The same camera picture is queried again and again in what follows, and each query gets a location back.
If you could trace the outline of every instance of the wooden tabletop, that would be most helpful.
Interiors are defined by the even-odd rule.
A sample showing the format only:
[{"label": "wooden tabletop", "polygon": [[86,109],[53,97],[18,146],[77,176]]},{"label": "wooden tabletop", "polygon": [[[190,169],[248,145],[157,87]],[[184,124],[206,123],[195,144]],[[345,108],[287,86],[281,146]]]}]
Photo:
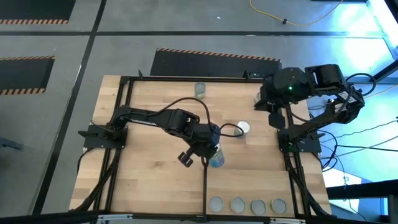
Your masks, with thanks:
[{"label": "wooden tabletop", "polygon": [[[113,113],[120,76],[106,75],[96,102],[93,121],[106,124]],[[186,96],[193,96],[195,82],[135,81],[131,107],[160,110],[169,103]],[[285,171],[283,156],[279,151],[276,129],[268,125],[268,113],[254,111],[254,97],[259,83],[206,84],[203,101],[209,108],[212,123],[238,123],[245,120],[251,125],[243,139],[221,137],[220,144],[225,157],[221,167],[208,168],[207,202],[213,196],[224,201],[224,209],[213,213],[207,206],[207,214],[254,215],[250,203],[255,199],[265,201],[268,217],[294,217],[289,175]],[[171,108],[187,110],[207,122],[203,106],[187,100]],[[308,118],[305,101],[293,105],[295,114]],[[181,139],[164,133],[160,128],[129,123],[126,147],[121,160],[114,189],[112,212],[201,214],[203,211],[203,166],[193,155],[190,168],[177,159],[188,145]],[[233,128],[225,127],[223,133],[232,134]],[[79,206],[98,182],[104,149],[94,149],[82,160],[76,179],[70,208]],[[318,160],[311,154],[300,153],[305,180],[309,191],[327,212],[330,211],[328,196]],[[104,207],[107,186],[101,198]],[[296,189],[299,212],[302,201]],[[234,197],[246,202],[243,213],[236,214],[229,208]],[[281,198],[287,203],[287,211],[274,213],[269,204]]]}]

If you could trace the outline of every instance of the black floor mat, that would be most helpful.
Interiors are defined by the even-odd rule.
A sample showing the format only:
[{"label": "black floor mat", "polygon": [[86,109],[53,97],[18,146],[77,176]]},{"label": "black floor mat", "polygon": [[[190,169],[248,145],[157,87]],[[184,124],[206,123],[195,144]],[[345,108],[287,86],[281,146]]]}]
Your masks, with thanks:
[{"label": "black floor mat", "polygon": [[0,24],[67,24],[76,0],[0,0]]},{"label": "black floor mat", "polygon": [[150,71],[151,76],[251,77],[278,72],[279,59],[248,55],[222,54],[194,50],[157,49]]},{"label": "black floor mat", "polygon": [[0,58],[0,95],[43,93],[54,56]]}]

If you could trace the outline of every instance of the yellow cable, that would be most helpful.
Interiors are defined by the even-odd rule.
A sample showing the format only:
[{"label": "yellow cable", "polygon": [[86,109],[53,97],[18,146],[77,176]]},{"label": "yellow cable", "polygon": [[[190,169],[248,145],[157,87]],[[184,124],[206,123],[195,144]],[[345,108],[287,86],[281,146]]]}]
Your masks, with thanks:
[{"label": "yellow cable", "polygon": [[[261,14],[264,14],[264,15],[267,15],[267,16],[269,16],[269,17],[272,17],[272,18],[274,18],[274,19],[277,19],[277,20],[279,20],[279,21],[284,21],[284,19],[282,19],[282,18],[279,18],[279,17],[277,17],[277,16],[275,16],[275,15],[272,15],[272,14],[269,14],[268,12],[263,12],[263,11],[260,11],[260,10],[258,10],[258,9],[256,9],[254,6],[253,6],[253,4],[252,4],[252,2],[251,2],[252,0],[249,0],[249,2],[250,2],[250,6],[251,6],[251,8],[254,10],[254,11],[256,11],[256,12],[258,12],[258,13],[261,13]],[[323,18],[325,18],[326,16],[328,16],[331,12],[333,12],[336,8],[337,8],[337,6],[339,6],[342,2],[343,2],[344,0],[341,0],[333,9],[331,9],[328,13],[326,13],[324,16],[322,16],[321,18],[319,18],[319,19],[317,19],[317,20],[315,20],[315,21],[313,21],[313,22],[310,22],[309,24],[296,24],[296,23],[294,23],[294,22],[289,22],[289,21],[287,21],[286,23],[288,23],[288,24],[290,24],[290,25],[294,25],[294,26],[310,26],[310,25],[312,25],[312,24],[314,24],[314,23],[316,23],[316,22],[319,22],[319,21],[321,21]]]},{"label": "yellow cable", "polygon": [[397,86],[398,86],[398,85],[393,85],[392,87],[390,87],[390,88],[388,88],[388,89],[385,89],[385,90],[380,91],[380,92],[378,92],[378,93],[375,93],[375,94],[373,94],[373,95],[364,97],[364,99],[368,99],[368,98],[370,98],[370,97],[372,97],[372,96],[376,96],[376,95],[378,95],[378,94],[384,93],[385,91],[389,91],[390,89],[395,88],[395,87],[397,87]]}]

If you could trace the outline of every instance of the floor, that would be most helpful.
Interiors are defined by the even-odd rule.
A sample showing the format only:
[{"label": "floor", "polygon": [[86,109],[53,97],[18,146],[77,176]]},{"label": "floor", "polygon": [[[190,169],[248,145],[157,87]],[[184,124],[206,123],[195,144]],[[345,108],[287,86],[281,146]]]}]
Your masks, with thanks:
[{"label": "floor", "polygon": [[[56,61],[47,90],[41,95],[12,95],[0,98],[0,136],[25,145],[23,150],[0,149],[0,217],[26,215],[32,211],[57,131],[66,110],[81,60],[89,41],[87,35],[62,36],[65,31],[91,31],[101,0],[77,0],[67,25],[0,25],[0,57],[55,55]],[[289,15],[292,22],[308,22],[324,15],[336,3],[284,0],[253,0],[253,4],[274,14]],[[149,75],[157,47],[274,57],[283,67],[304,68],[336,63],[344,75],[375,74],[393,62],[371,11],[365,3],[342,3],[321,22],[309,27],[283,25],[254,12],[243,0],[112,0],[106,3],[87,68],[77,95],[60,157],[43,207],[44,213],[68,210],[76,177],[76,162],[83,138],[77,131],[87,128],[103,75]],[[1,31],[59,31],[59,35],[1,35]],[[131,31],[126,33],[110,31]],[[183,35],[161,35],[156,31],[191,31]],[[198,31],[208,31],[203,35]],[[280,32],[282,36],[246,36],[218,31]],[[378,85],[374,92],[389,88]],[[364,91],[369,85],[356,85]],[[308,105],[323,105],[326,98],[314,97]],[[352,133],[392,121],[398,116],[398,88],[366,100],[356,120],[331,124],[323,129],[335,135]],[[320,114],[321,110],[312,111]],[[370,146],[395,136],[398,124],[339,138],[339,144]],[[397,149],[395,139],[382,147]],[[333,141],[325,142],[333,147]],[[338,148],[338,154],[351,151]],[[342,156],[345,171],[370,181],[397,179],[398,154],[364,150]],[[363,215],[372,216],[364,209]],[[357,218],[349,213],[345,218]],[[135,223],[154,223],[139,220]]]}]

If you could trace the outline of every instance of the yellow black striped tape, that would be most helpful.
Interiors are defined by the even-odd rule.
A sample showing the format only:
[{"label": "yellow black striped tape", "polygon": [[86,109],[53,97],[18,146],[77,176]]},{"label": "yellow black striped tape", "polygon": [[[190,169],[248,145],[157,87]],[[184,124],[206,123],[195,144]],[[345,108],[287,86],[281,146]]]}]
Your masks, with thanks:
[{"label": "yellow black striped tape", "polygon": [[0,60],[32,60],[32,59],[54,59],[55,56],[35,56],[35,57],[2,57]]},{"label": "yellow black striped tape", "polygon": [[37,94],[44,93],[45,88],[28,88],[16,90],[0,90],[0,95],[17,95],[17,94]]},{"label": "yellow black striped tape", "polygon": [[66,19],[0,19],[2,25],[67,24]]},{"label": "yellow black striped tape", "polygon": [[257,56],[237,55],[237,54],[223,54],[223,53],[214,53],[214,52],[202,52],[202,51],[196,51],[196,50],[175,50],[175,49],[158,48],[158,49],[156,49],[156,51],[176,52],[176,53],[186,53],[186,54],[202,54],[202,55],[235,57],[235,58],[248,58],[248,59],[270,60],[270,61],[280,62],[280,59],[270,58],[270,57],[257,57]]}]

